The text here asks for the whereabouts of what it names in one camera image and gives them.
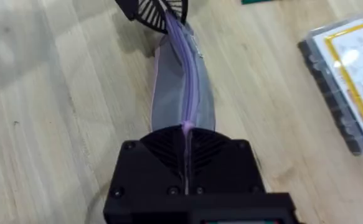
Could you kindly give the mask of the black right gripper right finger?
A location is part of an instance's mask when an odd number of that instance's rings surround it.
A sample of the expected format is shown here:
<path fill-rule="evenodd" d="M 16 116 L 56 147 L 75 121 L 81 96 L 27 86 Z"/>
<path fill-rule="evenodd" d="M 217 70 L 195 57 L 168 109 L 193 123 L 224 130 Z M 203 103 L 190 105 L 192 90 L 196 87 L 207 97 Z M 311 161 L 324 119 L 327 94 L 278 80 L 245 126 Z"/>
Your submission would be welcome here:
<path fill-rule="evenodd" d="M 202 128 L 188 133 L 186 194 L 264 194 L 250 143 Z"/>

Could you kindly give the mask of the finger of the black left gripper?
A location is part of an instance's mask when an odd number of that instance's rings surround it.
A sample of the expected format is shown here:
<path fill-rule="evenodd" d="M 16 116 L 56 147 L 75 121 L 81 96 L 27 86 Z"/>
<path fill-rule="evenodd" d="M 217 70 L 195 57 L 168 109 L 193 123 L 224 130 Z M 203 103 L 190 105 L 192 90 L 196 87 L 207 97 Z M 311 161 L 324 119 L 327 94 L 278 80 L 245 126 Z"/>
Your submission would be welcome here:
<path fill-rule="evenodd" d="M 186 23 L 188 0 L 160 0 L 160 3 L 165 8 L 165 11 L 172 13 L 181 23 Z"/>
<path fill-rule="evenodd" d="M 115 0 L 129 21 L 166 34 L 166 11 L 169 4 L 163 0 Z"/>

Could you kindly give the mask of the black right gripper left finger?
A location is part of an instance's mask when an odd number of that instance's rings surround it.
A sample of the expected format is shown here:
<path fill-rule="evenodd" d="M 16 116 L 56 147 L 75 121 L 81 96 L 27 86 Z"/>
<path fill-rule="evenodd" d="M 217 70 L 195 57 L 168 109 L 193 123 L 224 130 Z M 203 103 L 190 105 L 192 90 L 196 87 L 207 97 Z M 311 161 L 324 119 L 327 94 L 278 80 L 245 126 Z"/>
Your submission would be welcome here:
<path fill-rule="evenodd" d="M 107 205 L 185 205 L 185 138 L 180 125 L 122 145 Z"/>

